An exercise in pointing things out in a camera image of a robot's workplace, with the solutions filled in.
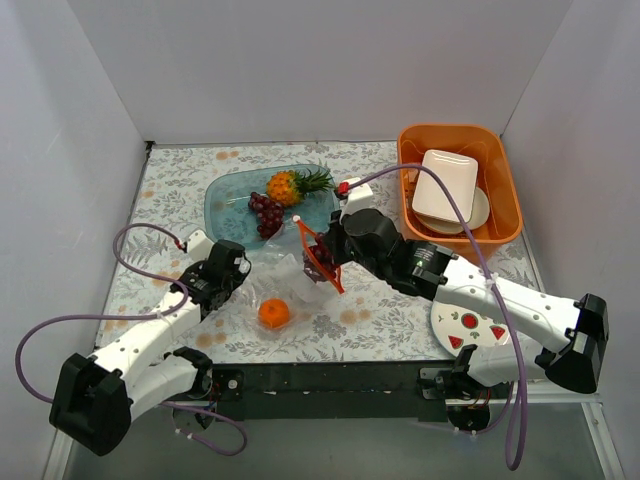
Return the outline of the fake orange fruit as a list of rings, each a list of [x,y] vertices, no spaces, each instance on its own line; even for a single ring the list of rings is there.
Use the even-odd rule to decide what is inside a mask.
[[[258,321],[269,329],[279,329],[291,320],[288,304],[279,298],[265,300],[258,309]]]

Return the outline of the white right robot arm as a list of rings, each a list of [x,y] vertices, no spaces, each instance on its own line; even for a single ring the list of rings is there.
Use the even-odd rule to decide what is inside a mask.
[[[333,212],[322,241],[337,265],[355,262],[399,293],[504,323],[510,344],[461,348],[451,372],[460,395],[537,377],[576,393],[597,390],[609,339],[601,297],[555,297],[494,277],[445,247],[404,239],[372,208]]]

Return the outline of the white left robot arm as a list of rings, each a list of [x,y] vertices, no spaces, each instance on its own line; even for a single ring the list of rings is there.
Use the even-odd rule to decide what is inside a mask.
[[[214,363],[178,337],[219,309],[251,270],[242,245],[193,241],[193,264],[150,319],[107,346],[62,365],[49,422],[98,456],[115,449],[134,420],[172,398],[217,401],[227,386]]]

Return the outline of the purple fake grape bunch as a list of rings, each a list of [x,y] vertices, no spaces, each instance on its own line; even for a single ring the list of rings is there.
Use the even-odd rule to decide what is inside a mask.
[[[303,235],[306,247],[303,249],[303,271],[314,282],[327,282],[328,278],[321,272],[321,266],[330,278],[337,280],[340,275],[340,267],[334,263],[334,258],[324,242],[324,233],[311,236]]]
[[[252,192],[248,207],[256,215],[256,230],[263,240],[274,236],[283,226],[284,207],[269,197]]]

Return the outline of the fake pineapple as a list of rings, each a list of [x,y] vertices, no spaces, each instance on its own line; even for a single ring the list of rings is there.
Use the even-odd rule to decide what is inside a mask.
[[[328,171],[287,170],[278,171],[266,184],[266,194],[283,207],[300,204],[308,195],[326,192],[334,186]]]

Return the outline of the clear zip top bag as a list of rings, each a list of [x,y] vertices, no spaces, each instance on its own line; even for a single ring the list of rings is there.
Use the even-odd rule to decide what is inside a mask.
[[[252,269],[239,294],[243,316],[258,337],[265,340],[276,339],[345,293],[341,269],[338,279],[334,280],[318,266],[328,278],[323,283],[314,283],[304,273],[302,252],[306,242],[303,235],[314,236],[317,232],[299,215],[293,215],[291,221],[295,228],[285,231],[283,225],[261,248],[248,254]],[[290,322],[279,329],[265,328],[258,321],[260,305],[271,298],[284,300],[291,312]]]

